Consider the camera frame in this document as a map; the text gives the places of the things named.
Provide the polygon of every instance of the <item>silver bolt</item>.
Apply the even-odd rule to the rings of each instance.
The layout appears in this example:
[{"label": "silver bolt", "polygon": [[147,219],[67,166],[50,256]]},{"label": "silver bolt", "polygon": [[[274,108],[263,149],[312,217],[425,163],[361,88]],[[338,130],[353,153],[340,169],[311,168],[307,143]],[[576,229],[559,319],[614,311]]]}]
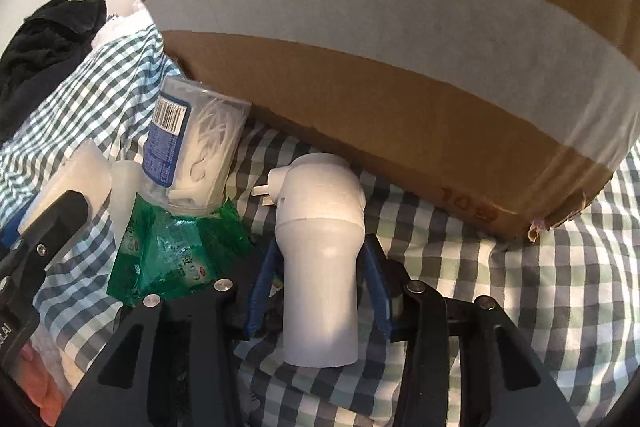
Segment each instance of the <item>silver bolt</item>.
[{"label": "silver bolt", "polygon": [[219,292],[226,292],[234,287],[234,283],[231,279],[218,279],[213,283],[213,288]]},{"label": "silver bolt", "polygon": [[495,299],[489,295],[481,295],[476,299],[476,304],[478,304],[478,306],[483,310],[493,310],[496,302]]},{"label": "silver bolt", "polygon": [[142,299],[142,303],[147,308],[154,308],[158,306],[161,300],[162,299],[157,293],[149,293],[149,295],[147,295],[144,299]]},{"label": "silver bolt", "polygon": [[422,293],[427,289],[427,285],[419,279],[413,279],[406,284],[406,288],[411,293]]}]

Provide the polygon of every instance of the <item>blue label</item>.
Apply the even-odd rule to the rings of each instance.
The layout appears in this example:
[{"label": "blue label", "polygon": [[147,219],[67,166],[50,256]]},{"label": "blue label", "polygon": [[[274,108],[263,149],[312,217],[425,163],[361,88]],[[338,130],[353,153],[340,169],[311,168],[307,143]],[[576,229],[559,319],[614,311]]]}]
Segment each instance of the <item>blue label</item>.
[{"label": "blue label", "polygon": [[175,167],[190,114],[188,102],[160,92],[146,138],[142,169],[162,187],[174,184]]}]

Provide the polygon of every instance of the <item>checkered bed sheet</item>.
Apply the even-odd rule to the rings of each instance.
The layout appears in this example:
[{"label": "checkered bed sheet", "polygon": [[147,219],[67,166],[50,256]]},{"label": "checkered bed sheet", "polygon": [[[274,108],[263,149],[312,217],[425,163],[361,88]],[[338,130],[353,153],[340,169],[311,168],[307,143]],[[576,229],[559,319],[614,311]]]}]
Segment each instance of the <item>checkered bed sheet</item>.
[{"label": "checkered bed sheet", "polygon": [[[107,158],[142,159],[159,84],[177,68],[155,28],[88,57],[0,150],[0,226],[85,139]],[[252,233],[273,231],[274,207],[251,198],[268,171],[311,149],[255,121],[245,127],[226,186]],[[509,245],[355,168],[367,195],[366,228],[389,257],[444,296],[492,295],[531,342],[583,425],[596,425],[639,365],[640,142],[580,216],[535,245]],[[35,299],[58,345],[85,369],[111,335],[119,302],[105,293],[115,245],[106,206]],[[239,389],[251,426],[372,426],[392,420],[406,346],[372,326],[363,292],[358,362],[304,369],[282,361],[277,337],[240,343]],[[452,344],[449,425],[460,416]]]}]

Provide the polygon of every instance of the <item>blue gripper pad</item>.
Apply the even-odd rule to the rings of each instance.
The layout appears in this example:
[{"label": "blue gripper pad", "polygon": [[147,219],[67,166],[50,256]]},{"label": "blue gripper pad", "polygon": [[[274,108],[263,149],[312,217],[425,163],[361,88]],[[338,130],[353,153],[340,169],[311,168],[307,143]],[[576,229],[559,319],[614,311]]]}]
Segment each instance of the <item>blue gripper pad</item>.
[{"label": "blue gripper pad", "polygon": [[264,261],[262,262],[260,273],[258,273],[251,295],[249,295],[246,333],[250,337],[254,336],[262,326],[262,320],[269,305],[271,283],[273,282],[273,276],[276,273],[276,266],[280,259],[282,259],[282,252],[280,251],[280,248],[278,248],[274,237],[267,247],[267,253]]},{"label": "blue gripper pad", "polygon": [[376,255],[376,247],[380,249],[381,255],[384,255],[384,253],[382,253],[380,244],[374,244],[374,241],[376,243],[378,242],[378,238],[375,235],[372,237],[367,235],[358,256],[363,261],[364,278],[373,306],[373,316],[376,327],[382,331],[386,338],[389,338],[392,332],[391,299],[389,298],[389,291],[382,275],[380,259],[378,259]]},{"label": "blue gripper pad", "polygon": [[15,243],[15,241],[20,237],[20,233],[18,233],[18,225],[24,214],[27,213],[27,209],[33,201],[34,198],[31,198],[27,201],[27,204],[23,206],[13,217],[9,220],[9,222],[0,230],[0,245],[11,248],[11,245]]}]

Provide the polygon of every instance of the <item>green packaging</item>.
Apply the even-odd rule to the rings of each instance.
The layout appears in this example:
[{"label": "green packaging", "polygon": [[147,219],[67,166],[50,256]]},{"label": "green packaging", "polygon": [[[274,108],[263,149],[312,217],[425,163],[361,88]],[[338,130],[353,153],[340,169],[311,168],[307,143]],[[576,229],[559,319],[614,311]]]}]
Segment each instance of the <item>green packaging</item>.
[{"label": "green packaging", "polygon": [[150,293],[175,299],[224,277],[251,243],[231,201],[204,217],[174,216],[136,195],[107,285],[108,295],[135,306]]}]

